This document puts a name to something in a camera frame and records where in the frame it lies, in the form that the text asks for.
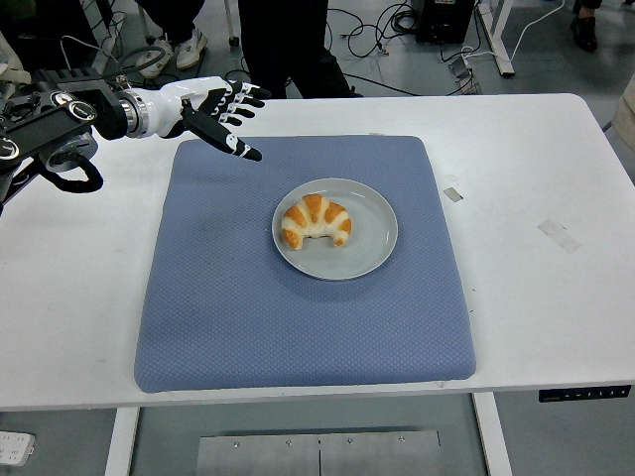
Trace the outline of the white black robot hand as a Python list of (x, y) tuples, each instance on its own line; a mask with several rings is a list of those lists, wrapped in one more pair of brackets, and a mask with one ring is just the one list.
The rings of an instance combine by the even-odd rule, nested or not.
[(249, 82), (219, 76), (168, 83), (159, 90), (140, 89), (146, 107), (142, 136), (174, 138), (190, 131), (215, 149), (259, 162), (262, 154), (227, 127), (240, 126), (265, 106), (270, 92)]

